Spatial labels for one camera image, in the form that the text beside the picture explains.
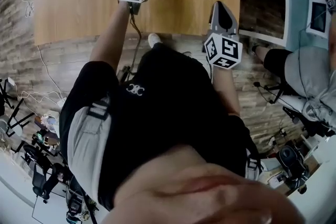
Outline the person's left forearm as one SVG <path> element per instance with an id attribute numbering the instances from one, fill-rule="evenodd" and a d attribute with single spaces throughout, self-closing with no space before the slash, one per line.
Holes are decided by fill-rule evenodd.
<path id="1" fill-rule="evenodd" d="M 120 2 L 111 16 L 107 29 L 99 36 L 90 55 L 90 61 L 108 63 L 116 72 L 122 54 L 130 6 L 127 2 Z"/>

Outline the person's white shoe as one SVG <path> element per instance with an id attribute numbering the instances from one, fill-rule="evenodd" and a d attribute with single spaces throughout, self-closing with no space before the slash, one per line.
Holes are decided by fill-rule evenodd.
<path id="1" fill-rule="evenodd" d="M 150 33 L 148 35 L 148 43 L 150 48 L 153 48 L 156 44 L 160 44 L 162 41 L 156 33 Z"/>

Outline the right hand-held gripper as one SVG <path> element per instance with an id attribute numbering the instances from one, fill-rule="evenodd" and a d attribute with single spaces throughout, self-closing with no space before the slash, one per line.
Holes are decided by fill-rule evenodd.
<path id="1" fill-rule="evenodd" d="M 232 69 L 241 63 L 243 44 L 238 41 L 238 22 L 221 1 L 212 6 L 209 31 L 203 43 L 210 65 Z"/>

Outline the grey shoulder harness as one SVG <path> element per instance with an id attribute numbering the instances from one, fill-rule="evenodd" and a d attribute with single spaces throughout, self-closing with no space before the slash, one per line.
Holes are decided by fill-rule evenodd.
<path id="1" fill-rule="evenodd" d="M 81 108 L 68 131 L 67 160 L 80 186 L 111 210 L 119 187 L 140 166 L 181 145 L 191 146 L 209 163 L 257 180 L 261 163 L 256 145 L 241 118 L 219 107 L 187 106 L 174 120 L 165 109 L 154 118 L 144 112 L 123 115 L 108 98 Z"/>

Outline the person's right forearm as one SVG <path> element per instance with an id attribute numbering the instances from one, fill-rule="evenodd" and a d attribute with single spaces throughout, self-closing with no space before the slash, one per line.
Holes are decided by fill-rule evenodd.
<path id="1" fill-rule="evenodd" d="M 233 73 L 230 69 L 214 66 L 213 87 L 230 115 L 240 116 L 240 104 L 234 84 Z"/>

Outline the white screen device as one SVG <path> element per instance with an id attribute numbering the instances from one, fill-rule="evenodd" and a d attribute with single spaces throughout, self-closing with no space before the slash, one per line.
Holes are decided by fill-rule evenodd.
<path id="1" fill-rule="evenodd" d="M 326 38 L 327 6 L 319 2 L 311 2 L 308 12 L 306 32 Z"/>

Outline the light blue desk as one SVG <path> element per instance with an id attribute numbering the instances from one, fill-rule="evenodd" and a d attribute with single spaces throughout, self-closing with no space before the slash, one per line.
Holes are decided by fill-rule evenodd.
<path id="1" fill-rule="evenodd" d="M 286 0 L 284 47 L 295 51 L 300 47 L 315 46 L 327 49 L 331 15 L 327 11 L 326 38 L 306 32 L 309 6 L 311 2 L 326 4 L 326 0 Z"/>

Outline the person's black shirt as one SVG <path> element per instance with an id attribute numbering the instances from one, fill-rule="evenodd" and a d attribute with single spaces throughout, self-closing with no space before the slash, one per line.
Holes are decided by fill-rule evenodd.
<path id="1" fill-rule="evenodd" d="M 145 120 L 153 119 L 156 109 L 165 109 L 168 117 L 177 120 L 187 106 L 199 109 L 201 114 L 215 107 L 228 114 L 202 64 L 164 44 L 148 51 L 133 79 L 124 84 L 119 83 L 109 64 L 90 61 L 83 66 L 60 114 L 60 148 L 66 160 L 74 115 L 104 98 L 131 118 L 144 112 Z"/>

